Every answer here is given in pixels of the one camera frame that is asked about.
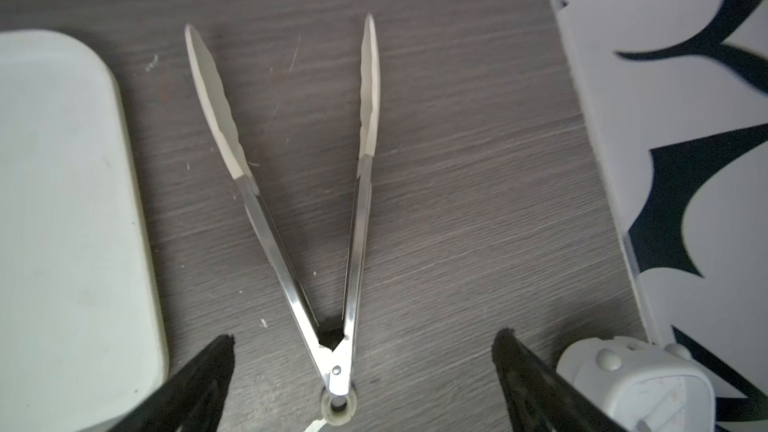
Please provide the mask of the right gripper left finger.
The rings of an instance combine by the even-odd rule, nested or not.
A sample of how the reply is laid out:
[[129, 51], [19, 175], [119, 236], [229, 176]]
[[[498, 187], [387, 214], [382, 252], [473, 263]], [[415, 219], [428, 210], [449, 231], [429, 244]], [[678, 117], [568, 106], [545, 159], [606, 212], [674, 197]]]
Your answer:
[[111, 427], [124, 431], [216, 431], [235, 367], [235, 339], [219, 335]]

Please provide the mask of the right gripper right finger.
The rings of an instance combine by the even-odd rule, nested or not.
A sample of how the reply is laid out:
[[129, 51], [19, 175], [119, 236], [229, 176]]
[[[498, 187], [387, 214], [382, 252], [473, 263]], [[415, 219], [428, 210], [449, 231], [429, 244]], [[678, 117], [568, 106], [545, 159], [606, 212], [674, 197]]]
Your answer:
[[521, 343], [513, 329], [497, 333], [492, 360], [514, 431], [624, 431]]

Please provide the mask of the steel tongs white tips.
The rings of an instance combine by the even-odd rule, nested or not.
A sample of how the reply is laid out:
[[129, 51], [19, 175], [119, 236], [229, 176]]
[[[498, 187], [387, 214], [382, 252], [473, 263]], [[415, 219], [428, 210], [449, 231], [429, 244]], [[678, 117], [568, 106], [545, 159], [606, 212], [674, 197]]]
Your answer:
[[298, 69], [306, 34], [289, 41], [286, 71], [272, 102], [247, 112], [243, 91], [225, 82], [212, 41], [183, 29], [192, 90], [222, 159], [232, 195], [260, 249], [257, 268], [273, 277], [320, 382], [320, 419], [350, 423], [359, 408], [356, 348], [374, 160], [381, 116], [377, 23], [364, 14], [345, 27], [348, 45], [331, 72], [339, 100], [322, 94], [318, 69]]

